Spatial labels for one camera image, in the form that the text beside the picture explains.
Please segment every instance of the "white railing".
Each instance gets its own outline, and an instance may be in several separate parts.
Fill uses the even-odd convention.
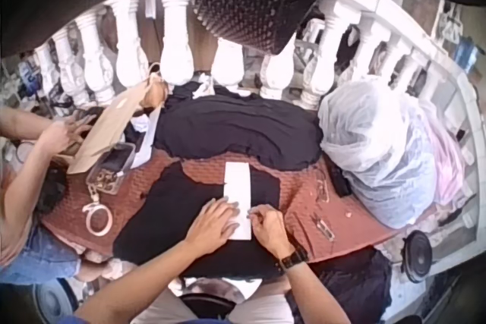
[[[131,87],[147,77],[147,57],[140,47],[135,11],[138,0],[107,0],[105,5],[113,8],[118,31],[118,60],[116,73],[125,87]],[[189,0],[162,0],[164,7],[164,46],[160,56],[161,75],[170,85],[182,85],[193,74],[193,58],[188,43],[187,6]],[[381,42],[387,43],[387,51],[377,73],[388,83],[397,63],[405,58],[394,83],[394,89],[405,92],[418,68],[427,68],[427,80],[419,98],[432,100],[443,111],[448,120],[447,127],[456,132],[465,129],[464,153],[470,160],[466,169],[465,196],[475,195],[466,212],[464,222],[477,226],[476,240],[434,264],[433,272],[439,272],[472,258],[486,250],[486,138],[484,125],[477,105],[477,96],[464,71],[460,69],[426,32],[392,0],[320,0],[319,9],[325,20],[314,21],[308,27],[304,39],[314,42],[321,32],[317,51],[307,63],[303,75],[302,94],[295,103],[302,108],[317,109],[320,98],[333,85],[336,75],[334,64],[342,35],[350,24],[360,30],[360,45],[348,72],[353,80],[368,73],[374,50]],[[95,94],[99,104],[110,103],[114,96],[112,88],[113,66],[103,53],[102,43],[96,28],[96,9],[80,15],[75,23],[81,34],[84,49],[84,69],[72,57],[65,30],[57,32],[53,39],[59,55],[61,82],[66,92],[78,106],[86,105],[86,86]],[[293,51],[295,37],[280,55],[264,58],[260,70],[263,87],[262,97],[281,99],[283,90],[294,77]],[[56,74],[46,45],[36,49],[41,70],[47,85],[55,82]],[[309,59],[309,51],[303,56]],[[238,89],[244,77],[242,47],[219,39],[213,63],[213,77],[217,83],[230,90]],[[450,102],[441,105],[435,96],[450,88]]]

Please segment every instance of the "red tablecloth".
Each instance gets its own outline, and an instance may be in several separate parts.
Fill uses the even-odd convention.
[[[51,214],[43,218],[43,224],[58,236],[111,255],[113,241],[120,230],[142,207],[145,196],[163,169],[176,160],[155,149],[152,159],[146,165],[128,174],[116,196],[100,194],[101,203],[107,205],[113,213],[112,229],[104,237],[93,236],[85,226],[86,213],[82,213],[81,209],[90,202],[85,174],[68,176],[66,197]],[[396,233],[380,224],[354,197],[339,198],[330,183],[322,159],[303,171],[286,172],[272,170],[254,158],[236,153],[225,153],[205,160],[186,160],[182,165],[185,174],[195,181],[222,184],[226,161],[249,162],[255,168],[280,179],[279,204],[285,213],[286,226],[308,250],[311,261],[341,256],[384,241]],[[334,242],[329,242],[315,228],[311,220],[311,213],[314,212],[336,235]],[[104,213],[95,214],[93,227],[102,227],[105,220]]]

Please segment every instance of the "white baluster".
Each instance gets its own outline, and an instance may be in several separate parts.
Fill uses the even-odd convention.
[[[294,75],[295,33],[278,55],[265,55],[260,79],[263,86],[260,95],[266,99],[281,99],[283,90]]]
[[[189,0],[162,0],[164,6],[164,48],[160,74],[169,85],[183,85],[194,73],[189,48],[186,7]]]
[[[387,43],[385,59],[378,69],[378,75],[383,78],[384,82],[390,82],[390,78],[392,77],[397,62],[400,61],[404,55],[408,55],[411,50],[412,46],[408,41],[397,34],[392,34],[390,41]]]
[[[74,58],[69,45],[68,31],[64,27],[61,28],[52,36],[52,39],[55,43],[55,50],[58,53],[62,89],[73,98],[76,106],[89,104],[90,97],[86,91],[83,68]]]
[[[106,4],[112,7],[116,17],[116,74],[124,87],[133,87],[148,77],[149,64],[138,36],[138,0],[108,0]]]
[[[49,44],[46,42],[35,49],[37,58],[39,59],[40,73],[43,76],[43,92],[49,98],[49,92],[58,82],[59,72],[55,69],[54,62],[52,62]]]
[[[214,80],[231,91],[238,89],[238,84],[245,75],[243,48],[238,43],[218,39],[218,49],[214,56],[211,75]]]
[[[445,79],[445,76],[441,74],[438,67],[431,64],[427,70],[427,79],[425,81],[424,88],[420,92],[418,98],[422,100],[432,100],[432,96],[434,96],[435,90],[439,86],[439,82],[441,82],[443,79]]]
[[[410,55],[407,55],[405,62],[403,63],[402,70],[400,70],[398,76],[396,77],[395,83],[392,85],[398,93],[404,93],[412,81],[413,75],[417,69],[422,66],[425,67],[428,63],[428,59],[423,53],[417,49],[413,49]]]
[[[334,83],[334,64],[342,34],[350,24],[359,22],[361,13],[339,0],[323,0],[319,9],[326,16],[326,26],[320,39],[319,50],[304,69],[304,89],[295,104],[315,110],[322,95]]]
[[[380,42],[390,39],[390,30],[372,17],[361,17],[358,24],[360,41],[355,57],[349,65],[348,80],[359,80],[370,69],[371,58]]]
[[[322,32],[325,26],[326,22],[324,22],[322,19],[312,18],[310,21],[307,22],[307,26],[305,26],[305,30],[302,34],[302,40],[305,42],[316,43],[319,32]],[[305,62],[309,62],[309,58],[311,58],[311,55],[312,51],[310,49],[306,49],[303,52],[302,59]]]
[[[103,54],[96,28],[96,11],[89,10],[76,18],[84,47],[84,77],[100,105],[108,105],[115,96],[112,87],[113,66]]]

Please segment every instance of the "metal clip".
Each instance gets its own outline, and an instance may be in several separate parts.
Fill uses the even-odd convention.
[[[109,232],[109,230],[113,226],[113,214],[108,209],[108,206],[103,205],[99,202],[99,194],[96,191],[96,187],[92,184],[88,184],[88,191],[90,192],[90,197],[91,197],[91,203],[86,204],[83,206],[82,212],[87,212],[88,215],[86,216],[86,229],[92,234],[96,235],[97,237],[102,237],[106,233]],[[93,228],[91,227],[91,219],[93,217],[93,214],[98,211],[98,210],[104,210],[106,212],[106,215],[108,216],[108,222],[106,223],[105,228],[103,228],[101,231],[94,231]]]
[[[334,238],[336,236],[334,235],[333,231],[330,230],[330,228],[327,226],[327,224],[320,219],[316,213],[311,215],[312,222],[316,225],[316,228],[320,231],[320,233],[323,234],[324,237],[327,238],[329,242],[334,241]]]

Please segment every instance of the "black watch strap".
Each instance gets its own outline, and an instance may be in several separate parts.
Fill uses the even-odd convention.
[[[298,265],[302,262],[307,262],[308,255],[307,251],[300,244],[295,246],[295,252],[290,256],[285,257],[279,261],[278,268],[280,271],[285,271],[291,267]]]

